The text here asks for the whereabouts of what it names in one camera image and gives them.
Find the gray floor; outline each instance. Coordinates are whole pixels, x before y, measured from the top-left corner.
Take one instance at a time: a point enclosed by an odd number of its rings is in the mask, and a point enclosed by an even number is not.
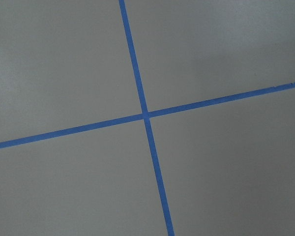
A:
[[[295,82],[295,1],[125,3],[150,111]],[[0,1],[0,142],[141,112],[117,0]],[[151,124],[177,236],[295,236],[295,88]],[[0,149],[19,235],[167,235],[144,122]]]

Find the painted floor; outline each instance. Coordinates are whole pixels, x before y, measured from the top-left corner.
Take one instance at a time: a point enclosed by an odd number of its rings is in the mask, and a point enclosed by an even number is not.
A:
[[[295,236],[295,1],[0,1],[0,236]]]

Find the floor tile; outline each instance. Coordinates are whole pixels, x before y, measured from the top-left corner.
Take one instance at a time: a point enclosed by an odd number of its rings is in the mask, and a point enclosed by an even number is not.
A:
[[[0,236],[165,236],[142,121],[0,149]]]
[[[151,122],[177,236],[295,236],[295,89]]]
[[[0,141],[140,112],[118,2],[0,1]]]
[[[295,82],[295,1],[126,6],[150,111]]]

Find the tape strip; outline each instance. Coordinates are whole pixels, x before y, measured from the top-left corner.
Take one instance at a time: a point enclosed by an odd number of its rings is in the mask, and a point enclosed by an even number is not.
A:
[[[142,114],[138,114],[138,115],[133,115],[133,116],[129,116],[129,117],[122,117],[122,118],[117,118],[117,119],[106,120],[106,121],[97,122],[97,123],[93,123],[93,124],[86,124],[86,125],[82,125],[82,126],[78,126],[78,127],[73,127],[73,128],[68,128],[68,129],[53,131],[53,132],[49,132],[49,133],[38,134],[38,135],[29,136],[29,137],[25,137],[25,138],[1,142],[0,148],[7,148],[7,147],[16,146],[16,145],[32,143],[32,142],[36,142],[36,141],[40,141],[40,140],[51,139],[51,138],[65,136],[65,135],[69,135],[69,134],[80,133],[80,132],[84,132],[84,131],[88,131],[88,130],[99,129],[99,128],[113,126],[113,125],[117,125],[117,124],[124,124],[124,123],[132,122],[132,121],[136,121],[136,120],[141,120],[141,119],[143,119]]]
[[[273,93],[273,92],[279,92],[287,89],[294,89],[295,88],[295,83],[290,83],[290,84],[285,84],[285,85],[280,85],[276,87],[269,87],[269,88],[263,88],[259,90],[254,90],[250,92],[243,92],[243,93],[238,93],[230,96],[225,96],[225,97],[219,97],[215,99],[210,99],[206,101],[201,101],[201,102],[195,102],[195,103],[190,103],[186,105],[181,105],[177,107],[170,107],[166,109],[161,109],[153,112],[149,112],[148,115],[149,117],[158,117],[158,116],[163,116],[163,115],[168,115],[171,113],[176,113],[176,112],[183,112],[187,110],[192,110],[200,107],[207,107],[207,106],[212,106],[216,105],[219,103],[224,103],[224,102],[230,102],[230,101],[235,101],[235,100],[240,100],[248,97],[254,97],[254,96],[259,96],[263,94],[268,94],[268,93]]]
[[[174,236],[175,233],[174,233],[174,229],[173,229],[171,214],[170,214],[169,207],[168,207],[168,202],[167,202],[167,197],[166,197],[166,193],[165,193],[165,187],[164,187],[164,182],[163,182],[163,178],[162,178],[161,168],[160,168],[160,165],[158,162],[158,156],[157,156],[153,131],[152,131],[151,123],[150,123],[149,116],[148,116],[147,102],[146,102],[146,98],[144,95],[140,70],[139,70],[139,66],[138,66],[138,62],[137,62],[135,48],[133,45],[131,29],[130,29],[130,25],[129,25],[129,20],[128,20],[124,0],[119,0],[119,5],[120,5],[120,11],[121,11],[121,16],[122,16],[124,31],[125,31],[126,38],[127,38],[129,53],[130,53],[130,57],[131,57],[133,73],[134,73],[134,77],[135,77],[135,81],[136,81],[136,85],[137,85],[140,104],[141,104],[142,115],[143,115],[144,124],[146,127],[147,140],[148,140],[148,145],[149,145],[149,149],[150,149],[150,153],[151,153],[151,157],[152,157],[158,192],[159,192],[159,196],[160,196],[161,204],[162,204],[162,208],[163,208],[167,233],[168,233],[168,236]]]

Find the tape line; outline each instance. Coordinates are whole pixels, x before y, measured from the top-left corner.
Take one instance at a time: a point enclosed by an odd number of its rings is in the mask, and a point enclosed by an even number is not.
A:
[[[294,89],[294,88],[295,88],[295,83],[279,85],[276,87],[263,88],[263,89],[259,89],[259,90],[238,93],[238,94],[225,96],[225,97],[219,97],[219,98],[210,99],[210,100],[206,100],[206,101],[195,102],[195,103],[190,103],[190,104],[186,104],[186,105],[161,109],[161,110],[149,112],[148,115],[150,118],[151,117],[158,117],[158,116],[168,115],[171,113],[183,112],[183,111],[192,110],[192,109],[196,109],[196,108],[200,108],[200,107],[212,106],[212,105],[216,105],[216,104],[220,104],[220,103],[224,103],[224,102],[230,102],[230,101],[240,100],[240,99],[244,99],[244,98],[248,98],[248,97],[260,96],[260,95],[264,95],[264,94],[268,94],[268,93],[279,92],[279,91],[284,91],[284,90]]]
[[[138,115],[133,115],[133,116],[129,116],[129,117],[122,117],[122,118],[117,118],[117,119],[106,120],[106,121],[97,122],[97,123],[93,123],[93,124],[86,124],[86,125],[82,125],[82,126],[78,126],[78,127],[73,127],[73,128],[68,128],[68,129],[53,131],[53,132],[49,132],[49,133],[38,134],[38,135],[29,136],[29,137],[25,137],[25,138],[1,142],[0,148],[7,148],[7,147],[16,146],[16,145],[32,143],[32,142],[36,142],[36,141],[40,141],[40,140],[51,139],[51,138],[65,136],[65,135],[69,135],[69,134],[80,133],[80,132],[84,132],[84,131],[88,131],[88,130],[94,130],[94,129],[113,126],[113,125],[117,125],[117,124],[128,123],[128,122],[141,120],[141,119],[143,119],[142,114],[138,114]]]
[[[137,57],[136,57],[135,48],[134,48],[134,44],[132,40],[132,35],[131,35],[131,30],[130,30],[130,25],[129,25],[129,20],[128,20],[124,0],[119,0],[119,5],[120,5],[124,31],[125,31],[126,39],[128,43],[129,53],[131,57],[133,73],[134,73],[134,77],[135,77],[135,81],[137,85],[140,104],[141,104],[142,115],[143,115],[144,124],[145,124],[146,132],[147,132],[147,140],[148,140],[148,145],[149,145],[149,149],[150,149],[150,153],[152,157],[158,192],[159,192],[159,196],[160,196],[161,204],[163,208],[167,233],[168,233],[168,236],[174,236],[175,233],[173,229],[171,214],[169,211],[169,206],[168,206],[167,197],[165,193],[165,187],[164,187],[164,182],[162,178],[161,168],[158,162],[158,156],[157,156],[153,131],[152,131],[151,123],[148,116],[147,102],[144,95],[143,85],[142,85],[141,76],[140,76],[140,70],[139,70],[139,66],[137,62]]]

